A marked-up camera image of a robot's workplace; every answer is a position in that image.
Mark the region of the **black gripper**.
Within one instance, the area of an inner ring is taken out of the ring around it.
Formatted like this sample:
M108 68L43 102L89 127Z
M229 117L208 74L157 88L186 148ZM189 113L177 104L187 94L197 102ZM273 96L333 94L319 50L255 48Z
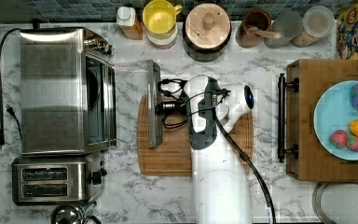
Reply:
M157 112L180 111L181 109L181 104L175 101L161 102L156 105Z

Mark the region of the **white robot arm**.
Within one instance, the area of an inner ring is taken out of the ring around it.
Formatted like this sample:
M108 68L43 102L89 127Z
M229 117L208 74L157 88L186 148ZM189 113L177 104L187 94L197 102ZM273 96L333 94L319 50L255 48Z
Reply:
M252 197L243 168L248 165L263 191L268 224L277 224L269 189L245 153L229 135L237 121L252 111L255 98L245 84L220 85L212 77L199 75L189 80L175 78L179 89L158 91L172 97L161 111L179 111L188 125L192 162L193 203L196 224L253 224Z

